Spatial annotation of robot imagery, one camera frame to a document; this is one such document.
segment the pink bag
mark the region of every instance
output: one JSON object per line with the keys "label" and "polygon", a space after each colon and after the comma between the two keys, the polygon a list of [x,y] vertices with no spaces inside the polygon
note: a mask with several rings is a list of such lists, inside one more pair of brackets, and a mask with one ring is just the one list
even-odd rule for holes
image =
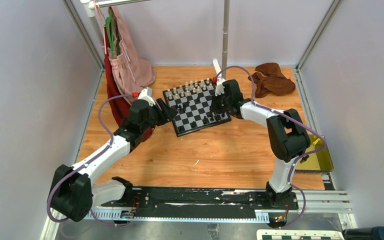
{"label": "pink bag", "polygon": [[[112,33],[115,35],[114,45],[118,43],[120,52],[120,55],[114,52],[113,56],[116,56],[114,59],[111,58],[112,54],[109,54],[115,83],[120,94],[139,93],[155,81],[155,70],[152,69],[149,61],[138,57],[129,29],[119,9],[116,6],[109,7],[108,11],[110,9],[112,9],[112,19],[113,22],[116,22],[115,26],[118,30],[118,35],[117,31]],[[132,104],[136,98],[125,97],[125,99]]]}

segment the wooden tabletop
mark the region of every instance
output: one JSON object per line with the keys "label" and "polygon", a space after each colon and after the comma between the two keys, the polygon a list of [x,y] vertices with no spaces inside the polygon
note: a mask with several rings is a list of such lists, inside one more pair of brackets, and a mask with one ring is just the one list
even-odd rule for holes
{"label": "wooden tabletop", "polygon": [[[154,68],[156,80],[150,87],[155,98],[163,98],[163,90],[215,75],[212,66]],[[254,72],[254,67],[247,69]],[[295,81],[291,68],[281,70],[285,77]],[[251,96],[252,85],[244,71],[229,69],[226,79],[236,79],[244,98]],[[107,99],[106,89],[107,80],[104,78],[79,160],[92,154],[109,139],[98,121],[98,108]],[[269,94],[257,101],[276,109],[297,109],[304,119],[298,91],[285,96]],[[111,131],[118,128],[109,104],[102,110],[102,119]],[[136,186],[265,188],[274,164],[275,156],[270,148],[267,129],[251,121],[232,117],[231,122],[181,137],[176,136],[173,124],[167,123],[157,127],[147,141],[117,161],[97,183],[118,176]],[[320,175],[295,174],[293,183],[303,189],[324,189]]]}

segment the red bag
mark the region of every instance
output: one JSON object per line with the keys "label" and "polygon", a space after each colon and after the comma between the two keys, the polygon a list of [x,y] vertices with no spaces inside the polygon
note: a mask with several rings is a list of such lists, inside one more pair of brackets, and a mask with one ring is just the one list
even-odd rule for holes
{"label": "red bag", "polygon": [[[106,34],[104,34],[104,38],[105,38],[106,46],[109,46],[110,42]],[[117,88],[116,81],[114,81],[113,71],[110,64],[109,51],[106,51],[106,52],[107,53],[105,54],[105,57],[103,59],[103,62],[105,64],[106,92],[107,92],[108,98],[112,98],[115,96],[119,96],[120,92],[119,92],[119,89]],[[120,126],[122,124],[123,118],[129,116],[130,104],[123,97],[119,97],[109,101],[109,106],[111,107],[112,116],[114,117],[115,122],[117,123],[118,126]],[[144,141],[148,139],[151,136],[151,134],[152,134],[152,130],[150,129],[145,133]]]}

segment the gray floor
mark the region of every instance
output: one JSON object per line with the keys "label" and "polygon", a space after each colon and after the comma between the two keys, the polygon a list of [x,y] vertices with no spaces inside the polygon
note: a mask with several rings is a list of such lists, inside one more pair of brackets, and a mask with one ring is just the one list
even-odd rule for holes
{"label": "gray floor", "polygon": [[[297,214],[288,215],[291,222]],[[124,227],[109,227],[94,220],[67,223],[63,227],[66,236],[75,236],[87,228],[85,233],[75,238],[66,238],[58,231],[56,240],[256,240],[257,230],[269,229],[258,223],[203,223],[203,222],[157,222],[137,221]],[[341,231],[341,223],[335,213],[306,213],[293,226],[293,230],[335,230]]]}

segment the white wall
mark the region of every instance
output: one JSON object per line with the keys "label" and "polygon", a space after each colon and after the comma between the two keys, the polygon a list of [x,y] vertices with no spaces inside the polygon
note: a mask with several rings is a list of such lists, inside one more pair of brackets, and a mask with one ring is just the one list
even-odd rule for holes
{"label": "white wall", "polygon": [[100,74],[61,0],[0,1],[0,239],[39,239]]}
{"label": "white wall", "polygon": [[[72,1],[99,48],[80,0]],[[229,64],[297,64],[331,1],[231,0]],[[223,0],[152,0],[118,6],[139,55],[159,65],[221,61],[223,7]]]}
{"label": "white wall", "polygon": [[343,1],[302,72],[358,226],[384,226],[384,1]]}

